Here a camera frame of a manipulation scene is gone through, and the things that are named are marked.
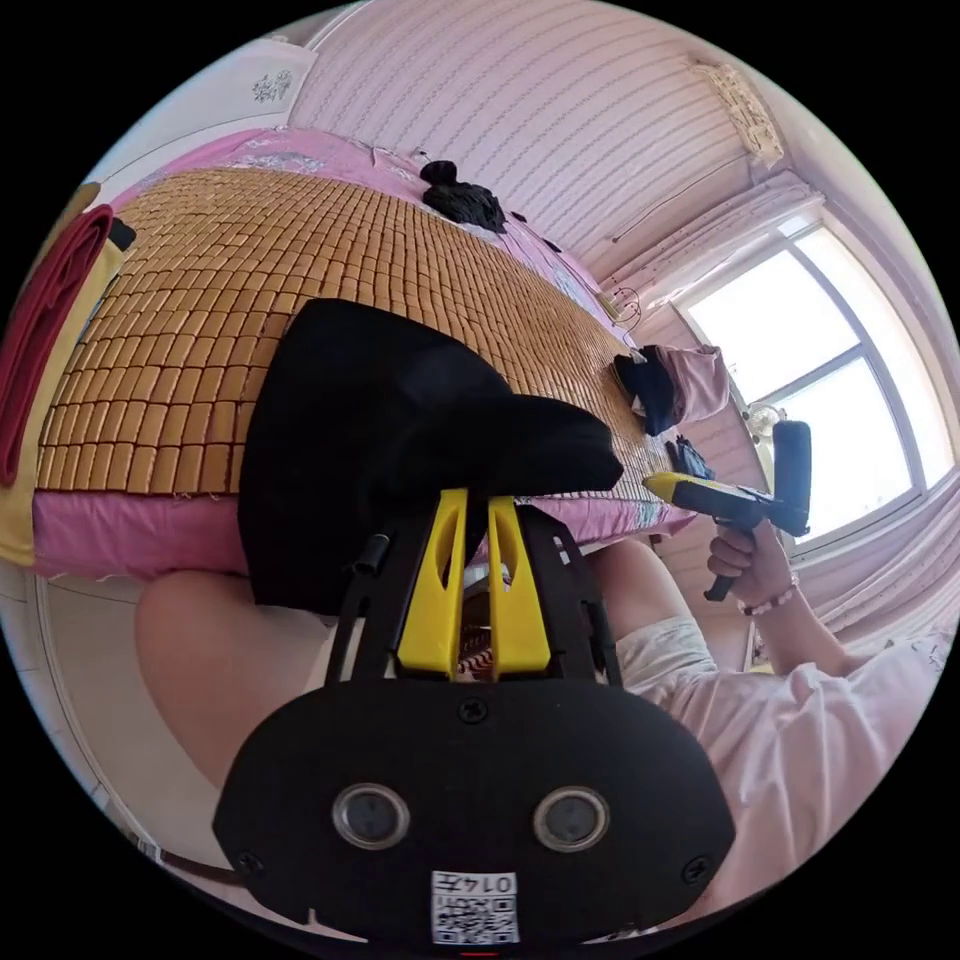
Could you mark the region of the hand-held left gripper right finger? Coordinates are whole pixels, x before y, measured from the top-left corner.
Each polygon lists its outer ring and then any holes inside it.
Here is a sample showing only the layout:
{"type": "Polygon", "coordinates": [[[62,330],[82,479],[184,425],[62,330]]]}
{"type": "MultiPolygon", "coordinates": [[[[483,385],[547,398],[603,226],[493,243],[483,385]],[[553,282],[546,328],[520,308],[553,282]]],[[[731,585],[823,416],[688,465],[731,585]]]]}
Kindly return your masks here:
{"type": "Polygon", "coordinates": [[[488,504],[489,599],[493,676],[541,674],[551,652],[520,516],[510,497],[488,504]]]}

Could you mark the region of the person's right hand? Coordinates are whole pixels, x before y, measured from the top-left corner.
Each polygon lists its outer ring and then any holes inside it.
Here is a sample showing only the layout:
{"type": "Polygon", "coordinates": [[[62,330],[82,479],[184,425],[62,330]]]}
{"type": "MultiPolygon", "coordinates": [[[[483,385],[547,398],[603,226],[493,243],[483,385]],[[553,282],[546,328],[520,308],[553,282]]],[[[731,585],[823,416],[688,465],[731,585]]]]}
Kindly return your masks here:
{"type": "Polygon", "coordinates": [[[707,566],[731,581],[730,592],[751,615],[783,605],[797,586],[778,531],[767,519],[750,532],[719,525],[707,566]]]}

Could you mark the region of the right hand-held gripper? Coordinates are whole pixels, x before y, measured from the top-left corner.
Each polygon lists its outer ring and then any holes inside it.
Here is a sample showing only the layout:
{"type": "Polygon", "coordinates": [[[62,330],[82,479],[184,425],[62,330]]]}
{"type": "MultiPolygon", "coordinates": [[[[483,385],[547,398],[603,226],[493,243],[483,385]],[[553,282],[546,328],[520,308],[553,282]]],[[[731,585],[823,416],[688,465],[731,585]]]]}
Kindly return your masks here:
{"type": "MultiPolygon", "coordinates": [[[[776,500],[753,499],[738,488],[676,472],[658,472],[645,477],[643,486],[660,500],[677,508],[708,515],[715,519],[716,532],[719,525],[729,525],[744,532],[752,531],[762,520],[767,519],[777,529],[780,520],[792,524],[800,518],[793,508],[776,500]]],[[[714,575],[713,585],[704,597],[710,602],[721,602],[732,595],[731,581],[714,575]]]]}

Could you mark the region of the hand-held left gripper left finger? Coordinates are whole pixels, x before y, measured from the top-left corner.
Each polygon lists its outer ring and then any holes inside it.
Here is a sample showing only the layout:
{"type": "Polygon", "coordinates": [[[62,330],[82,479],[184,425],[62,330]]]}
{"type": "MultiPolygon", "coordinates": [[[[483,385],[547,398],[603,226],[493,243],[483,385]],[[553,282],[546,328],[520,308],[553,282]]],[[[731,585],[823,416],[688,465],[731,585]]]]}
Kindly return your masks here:
{"type": "Polygon", "coordinates": [[[457,672],[468,492],[444,490],[431,520],[397,649],[405,671],[457,672]]]}

